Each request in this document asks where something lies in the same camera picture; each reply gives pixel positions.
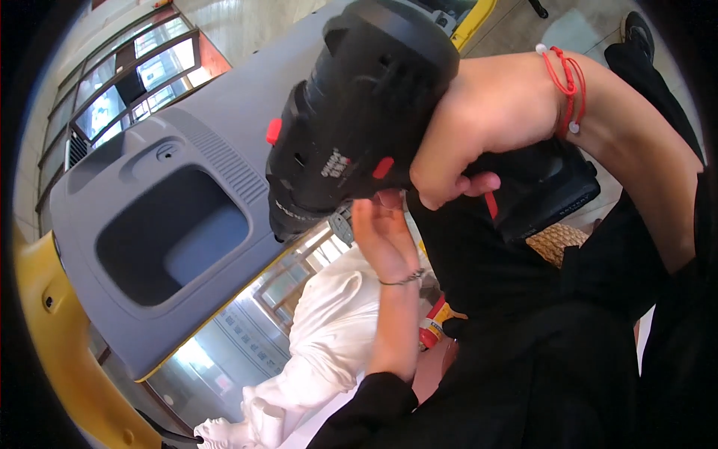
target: bracelet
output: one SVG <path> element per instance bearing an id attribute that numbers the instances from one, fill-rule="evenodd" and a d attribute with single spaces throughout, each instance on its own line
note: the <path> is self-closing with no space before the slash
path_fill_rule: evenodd
<path id="1" fill-rule="evenodd" d="M 583 76 L 583 72 L 581 71 L 579 64 L 574 58 L 565 57 L 563 50 L 556 46 L 551 47 L 551 50 L 553 50 L 553 52 L 556 53 L 556 56 L 558 56 L 561 60 L 561 66 L 563 66 L 564 72 L 566 73 L 566 87 L 561 85 L 559 77 L 554 71 L 554 66 L 551 65 L 551 62 L 549 61 L 549 50 L 546 48 L 546 45 L 538 44 L 536 46 L 536 52 L 544 58 L 544 62 L 546 63 L 546 69 L 548 69 L 549 75 L 551 75 L 551 79 L 554 81 L 554 84 L 556 84 L 556 87 L 559 88 L 559 90 L 567 97 L 568 100 L 566 116 L 564 117 L 564 120 L 561 123 L 561 127 L 557 132 L 559 137 L 565 138 L 568 131 L 573 134 L 578 134 L 579 130 L 581 129 L 581 119 L 583 118 L 586 111 L 586 79 Z M 574 115 L 574 96 L 576 95 L 576 92 L 578 92 L 578 87 L 576 87 L 576 83 L 574 83 L 574 76 L 571 72 L 569 64 L 571 65 L 571 67 L 573 67 L 579 77 L 581 96 L 583 97 L 581 101 L 581 108 L 579 109 L 579 113 L 576 117 L 576 120 L 571 120 L 571 117 L 573 117 Z"/>
<path id="2" fill-rule="evenodd" d="M 417 269 L 411 276 L 407 277 L 405 280 L 401 282 L 384 282 L 381 279 L 379 279 L 379 283 L 382 285 L 406 285 L 410 283 L 411 281 L 415 281 L 424 274 L 426 270 L 425 269 Z"/>

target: gray plastic panel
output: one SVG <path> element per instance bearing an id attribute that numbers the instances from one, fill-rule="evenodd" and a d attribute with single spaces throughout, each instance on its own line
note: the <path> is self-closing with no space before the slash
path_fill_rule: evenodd
<path id="1" fill-rule="evenodd" d="M 242 66 L 125 130 L 52 189 L 67 275 L 133 379 L 149 374 L 284 249 L 269 228 L 266 127 L 309 75 L 324 23 L 348 3 L 332 1 Z M 186 175 L 198 170 L 220 190 Z M 185 175 L 214 203 L 203 207 L 191 185 L 170 188 Z M 174 293 L 162 300 L 165 292 Z M 259 308 L 257 315 L 266 318 L 259 325 L 272 325 Z"/>

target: red button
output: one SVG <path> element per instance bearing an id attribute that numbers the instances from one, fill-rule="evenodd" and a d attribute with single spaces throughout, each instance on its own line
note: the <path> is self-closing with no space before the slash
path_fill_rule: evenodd
<path id="1" fill-rule="evenodd" d="M 281 131 L 281 119 L 272 119 L 267 127 L 267 143 L 270 145 L 276 144 L 276 140 L 279 138 L 279 132 Z"/>
<path id="2" fill-rule="evenodd" d="M 374 173 L 372 173 L 372 176 L 374 178 L 380 180 L 386 176 L 387 173 L 389 173 L 389 170 L 391 169 L 391 166 L 394 165 L 394 158 L 393 157 L 385 157 L 381 161 L 379 161 L 379 165 L 376 166 L 374 169 Z"/>

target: person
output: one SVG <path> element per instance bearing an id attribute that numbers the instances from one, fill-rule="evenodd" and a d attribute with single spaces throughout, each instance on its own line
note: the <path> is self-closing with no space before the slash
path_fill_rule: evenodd
<path id="1" fill-rule="evenodd" d="M 575 108 L 584 102 L 585 116 L 567 140 L 624 190 L 585 244 L 567 249 L 561 269 L 494 232 L 482 194 L 499 187 L 496 175 L 461 176 L 483 152 L 556 133 L 567 97 L 542 56 L 463 60 L 437 106 L 406 202 L 446 301 L 468 319 L 444 324 L 459 352 L 420 406 L 411 390 L 416 250 L 392 208 L 396 193 L 355 201 L 355 239 L 385 284 L 376 340 L 356 395 L 308 448 L 694 447 L 717 439 L 717 314 L 701 296 L 707 168 L 653 68 L 648 25 L 632 12 L 623 31 L 623 42 L 605 50 L 610 70 L 566 52 L 586 82 Z M 549 62 L 566 85 L 554 52 Z M 653 304 L 639 377 L 633 324 Z"/>

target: black clothing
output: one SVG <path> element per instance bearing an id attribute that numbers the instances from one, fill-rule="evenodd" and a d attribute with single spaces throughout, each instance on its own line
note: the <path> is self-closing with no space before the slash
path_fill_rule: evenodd
<path id="1" fill-rule="evenodd" d="M 640 48 L 616 44 L 605 56 L 700 155 Z M 718 348 L 708 329 L 717 308 L 698 296 L 700 261 L 670 276 L 626 192 L 561 269 L 525 244 L 504 244 L 483 198 L 438 211 L 416 193 L 407 201 L 446 301 L 469 317 L 444 324 L 460 342 L 457 359 L 418 408 L 393 374 L 367 376 L 309 448 L 619 448 L 663 445 L 688 426 L 714 432 L 716 415 L 696 413 L 695 398 L 718 407 L 718 350 L 707 351 Z M 654 303 L 639 378 L 633 323 Z"/>

